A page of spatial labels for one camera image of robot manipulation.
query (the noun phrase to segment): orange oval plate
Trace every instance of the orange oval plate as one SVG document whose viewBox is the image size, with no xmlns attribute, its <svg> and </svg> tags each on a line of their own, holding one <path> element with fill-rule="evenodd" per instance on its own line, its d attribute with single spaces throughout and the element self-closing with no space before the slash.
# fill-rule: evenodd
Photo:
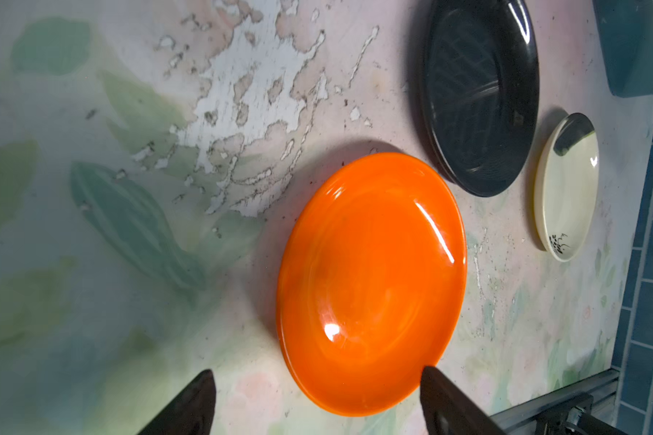
<svg viewBox="0 0 653 435">
<path fill-rule="evenodd" d="M 295 224 L 280 266 L 276 327 L 314 403 L 371 415 L 435 365 L 460 315 L 467 245 L 444 180 L 381 153 L 332 175 Z"/>
</svg>

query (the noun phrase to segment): plate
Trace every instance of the plate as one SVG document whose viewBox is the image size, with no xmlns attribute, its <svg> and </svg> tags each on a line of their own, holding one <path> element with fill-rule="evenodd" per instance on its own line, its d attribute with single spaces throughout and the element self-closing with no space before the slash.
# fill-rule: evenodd
<svg viewBox="0 0 653 435">
<path fill-rule="evenodd" d="M 434 1 L 420 96 L 432 148 L 476 196 L 507 189 L 537 123 L 537 45 L 522 0 Z"/>
<path fill-rule="evenodd" d="M 466 279 L 444 180 L 405 154 L 354 161 L 317 190 L 283 254 L 276 327 L 290 374 L 332 413 L 398 404 L 442 356 Z"/>
<path fill-rule="evenodd" d="M 563 119 L 549 136 L 535 179 L 535 221 L 545 248 L 559 261 L 583 245 L 597 202 L 597 135 L 583 113 Z"/>
</svg>

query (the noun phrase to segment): table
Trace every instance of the table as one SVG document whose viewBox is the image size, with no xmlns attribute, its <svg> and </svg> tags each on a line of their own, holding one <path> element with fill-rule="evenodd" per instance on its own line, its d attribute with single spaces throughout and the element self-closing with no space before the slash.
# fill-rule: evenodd
<svg viewBox="0 0 653 435">
<path fill-rule="evenodd" d="M 589 2 L 528 0 L 535 146 L 504 193 L 451 185 L 469 245 L 438 364 L 495 413 L 609 367 L 653 96 L 609 93 Z M 342 165 L 429 164 L 413 73 L 427 1 L 0 1 L 0 432 L 134 434 L 200 370 L 213 434 L 422 434 L 418 396 L 368 418 L 312 404 L 283 363 L 286 240 Z M 600 187 L 560 264 L 531 214 L 561 111 L 592 119 Z"/>
</svg>

